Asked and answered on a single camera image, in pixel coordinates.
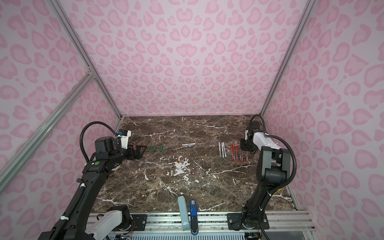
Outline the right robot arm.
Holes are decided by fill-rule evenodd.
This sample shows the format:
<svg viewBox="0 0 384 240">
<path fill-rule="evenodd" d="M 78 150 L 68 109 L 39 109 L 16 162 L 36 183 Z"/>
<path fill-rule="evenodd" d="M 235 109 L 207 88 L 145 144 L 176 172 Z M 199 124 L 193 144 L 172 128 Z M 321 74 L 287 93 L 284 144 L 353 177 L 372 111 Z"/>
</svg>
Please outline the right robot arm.
<svg viewBox="0 0 384 240">
<path fill-rule="evenodd" d="M 273 194 L 292 180 L 297 170 L 296 156 L 283 139 L 264 131 L 264 123 L 251 120 L 241 150 L 254 154 L 259 151 L 256 169 L 256 190 L 242 208 L 241 226 L 245 229 L 268 229 L 265 209 Z"/>
</svg>

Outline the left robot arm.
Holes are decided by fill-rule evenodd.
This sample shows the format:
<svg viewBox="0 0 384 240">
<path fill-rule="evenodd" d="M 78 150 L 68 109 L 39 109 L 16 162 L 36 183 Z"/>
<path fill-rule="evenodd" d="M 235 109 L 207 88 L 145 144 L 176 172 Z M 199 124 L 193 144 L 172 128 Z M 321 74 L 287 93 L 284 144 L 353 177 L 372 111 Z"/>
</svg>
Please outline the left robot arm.
<svg viewBox="0 0 384 240">
<path fill-rule="evenodd" d="M 120 139 L 103 137 L 95 141 L 96 151 L 77 179 L 79 187 L 52 230 L 43 232 L 40 240 L 103 240 L 114 230 L 132 231 L 136 223 L 128 206 L 110 208 L 91 227 L 87 226 L 94 202 L 113 170 L 125 160 L 139 160 L 147 146 L 122 146 Z"/>
</svg>

